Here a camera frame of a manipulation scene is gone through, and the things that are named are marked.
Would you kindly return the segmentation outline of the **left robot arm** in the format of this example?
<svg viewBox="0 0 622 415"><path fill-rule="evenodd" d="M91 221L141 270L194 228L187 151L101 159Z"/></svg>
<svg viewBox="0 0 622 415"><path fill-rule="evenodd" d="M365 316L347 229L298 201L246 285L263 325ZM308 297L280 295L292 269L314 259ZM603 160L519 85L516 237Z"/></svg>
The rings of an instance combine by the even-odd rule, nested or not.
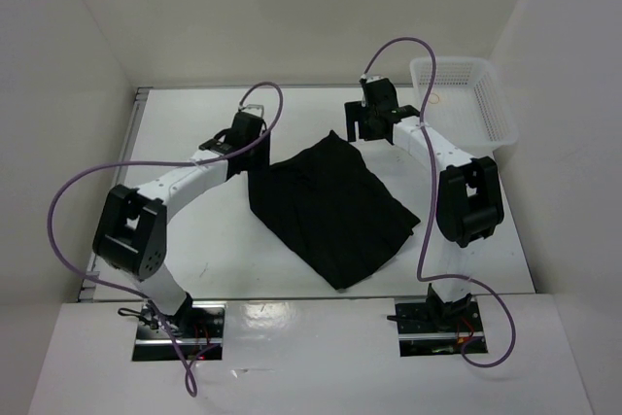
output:
<svg viewBox="0 0 622 415"><path fill-rule="evenodd" d="M167 226L207 190L269 162L264 119L239 111L232 124L201 144L188 166L174 168L136 188L113 187L94 235L95 254L122 271L159 310L158 324L175 337L206 319L165 265Z"/></svg>

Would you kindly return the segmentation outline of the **black pleated skirt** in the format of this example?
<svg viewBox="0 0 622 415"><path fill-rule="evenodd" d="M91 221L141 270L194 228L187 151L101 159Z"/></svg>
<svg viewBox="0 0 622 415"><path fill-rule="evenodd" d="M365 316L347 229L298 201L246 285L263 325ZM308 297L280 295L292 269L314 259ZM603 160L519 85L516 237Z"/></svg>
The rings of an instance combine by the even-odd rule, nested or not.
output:
<svg viewBox="0 0 622 415"><path fill-rule="evenodd" d="M335 132L248 176L251 211L337 291L374 274L420 219Z"/></svg>

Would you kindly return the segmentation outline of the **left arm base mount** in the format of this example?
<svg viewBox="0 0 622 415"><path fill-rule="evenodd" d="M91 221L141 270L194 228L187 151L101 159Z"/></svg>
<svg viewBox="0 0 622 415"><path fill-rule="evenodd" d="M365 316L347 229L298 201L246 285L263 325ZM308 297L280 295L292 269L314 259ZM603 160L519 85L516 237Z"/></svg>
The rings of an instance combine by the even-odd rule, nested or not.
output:
<svg viewBox="0 0 622 415"><path fill-rule="evenodd" d="M183 356L188 361L220 361L223 357L225 303L197 301L198 320L183 328L170 324ZM138 363L172 362L178 359L171 339L147 304L140 310L121 307L119 316L137 321L132 360Z"/></svg>

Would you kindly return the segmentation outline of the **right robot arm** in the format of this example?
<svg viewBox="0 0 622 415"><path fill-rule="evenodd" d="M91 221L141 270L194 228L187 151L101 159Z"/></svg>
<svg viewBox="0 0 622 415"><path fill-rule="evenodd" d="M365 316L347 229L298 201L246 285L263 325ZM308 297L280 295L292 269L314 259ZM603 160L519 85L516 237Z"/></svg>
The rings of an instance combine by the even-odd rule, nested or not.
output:
<svg viewBox="0 0 622 415"><path fill-rule="evenodd" d="M452 144L420 119L411 105L398 104L397 91L382 77L360 78L363 98L344 104L349 142L385 140L424 164L432 175L432 207L422 252L430 237L443 237L442 255L429 284L426 319L447 330L471 300L468 259L464 250L495 232L504 218L496 163L476 157Z"/></svg>

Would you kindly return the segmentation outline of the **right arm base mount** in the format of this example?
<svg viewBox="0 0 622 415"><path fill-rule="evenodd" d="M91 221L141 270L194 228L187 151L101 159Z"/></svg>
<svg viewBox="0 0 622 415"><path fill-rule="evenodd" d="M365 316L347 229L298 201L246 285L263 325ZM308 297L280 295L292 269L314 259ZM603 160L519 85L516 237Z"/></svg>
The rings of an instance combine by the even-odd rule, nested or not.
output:
<svg viewBox="0 0 622 415"><path fill-rule="evenodd" d="M431 308L423 298L398 300L386 320L396 325L399 353L406 357L487 354L485 333L478 303L473 300L465 311L442 324L432 320Z"/></svg>

